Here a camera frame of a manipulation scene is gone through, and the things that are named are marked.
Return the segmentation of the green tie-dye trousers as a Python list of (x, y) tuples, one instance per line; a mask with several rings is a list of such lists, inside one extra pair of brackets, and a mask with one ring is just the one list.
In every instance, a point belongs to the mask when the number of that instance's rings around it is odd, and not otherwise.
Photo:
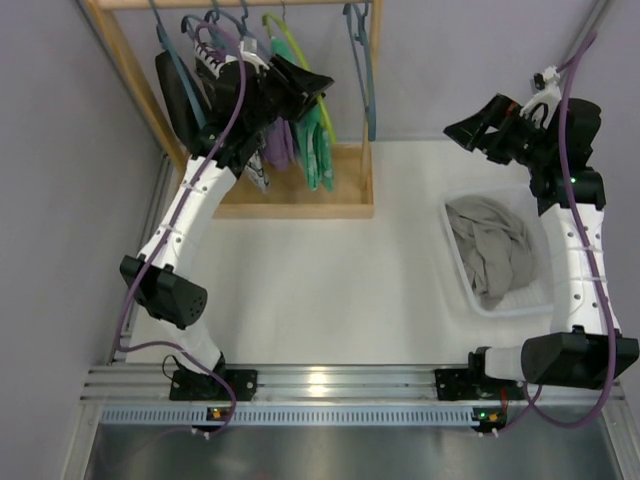
[(334, 168), (327, 130), (321, 125), (319, 106), (295, 124), (299, 163), (308, 187), (315, 191), (323, 186), (334, 191)]

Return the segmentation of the lime green hanger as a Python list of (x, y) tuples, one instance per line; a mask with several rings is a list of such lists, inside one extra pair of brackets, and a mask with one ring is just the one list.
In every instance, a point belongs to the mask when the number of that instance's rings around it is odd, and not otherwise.
[[(301, 50), (298, 42), (296, 41), (295, 37), (293, 36), (292, 32), (289, 30), (286, 22), (282, 19), (280, 19), (279, 17), (276, 17), (274, 14), (272, 13), (264, 13), (262, 15), (262, 25), (265, 28), (267, 34), (269, 37), (272, 36), (272, 29), (270, 26), (270, 22), (273, 22), (279, 29), (280, 31), (284, 34), (287, 42), (290, 45), (290, 48), (293, 50), (296, 59), (298, 60), (300, 66), (302, 68), (304, 68), (307, 71), (311, 70), (311, 67), (309, 65), (309, 62), (306, 59), (306, 56), (304, 55), (303, 51)], [(331, 117), (329, 115), (326, 103), (324, 102), (323, 99), (320, 99), (318, 101), (318, 106), (321, 112), (321, 125), (327, 130), (328, 132), (328, 136), (329, 136), (329, 140), (330, 143), (332, 145), (336, 145), (337, 144), (337, 137), (335, 134), (335, 130), (334, 130), (334, 126), (333, 123), (331, 121)]]

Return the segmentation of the grey trousers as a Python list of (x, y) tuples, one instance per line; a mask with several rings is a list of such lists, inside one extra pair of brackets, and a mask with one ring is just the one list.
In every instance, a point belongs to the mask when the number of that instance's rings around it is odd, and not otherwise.
[(502, 203), (468, 195), (445, 204), (472, 293), (493, 310), (505, 296), (529, 286), (537, 256), (526, 223)]

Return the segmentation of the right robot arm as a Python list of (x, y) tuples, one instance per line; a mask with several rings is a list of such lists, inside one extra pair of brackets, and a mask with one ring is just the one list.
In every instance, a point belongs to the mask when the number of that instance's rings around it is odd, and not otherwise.
[(542, 101), (531, 109), (495, 95), (470, 117), (444, 129), (467, 151), (512, 161), (530, 174), (530, 190), (547, 236), (554, 305), (549, 333), (511, 348), (469, 355), (478, 377), (493, 381), (603, 390), (639, 358), (639, 342), (622, 335), (608, 293), (602, 249), (606, 197), (587, 162), (601, 109), (571, 98), (565, 111)]

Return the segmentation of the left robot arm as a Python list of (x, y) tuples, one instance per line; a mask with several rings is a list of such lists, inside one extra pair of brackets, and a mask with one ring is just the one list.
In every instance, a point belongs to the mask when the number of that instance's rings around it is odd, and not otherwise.
[(173, 400), (231, 399), (226, 362), (201, 319), (208, 293), (191, 279), (193, 258), (209, 221), (257, 152), (276, 119), (298, 121), (334, 81), (280, 55), (255, 68), (238, 59), (221, 66), (213, 85), (222, 97), (208, 103), (180, 58), (156, 58), (161, 90), (176, 136), (190, 157), (179, 190), (155, 233), (120, 273), (137, 304), (170, 333), (176, 351)]

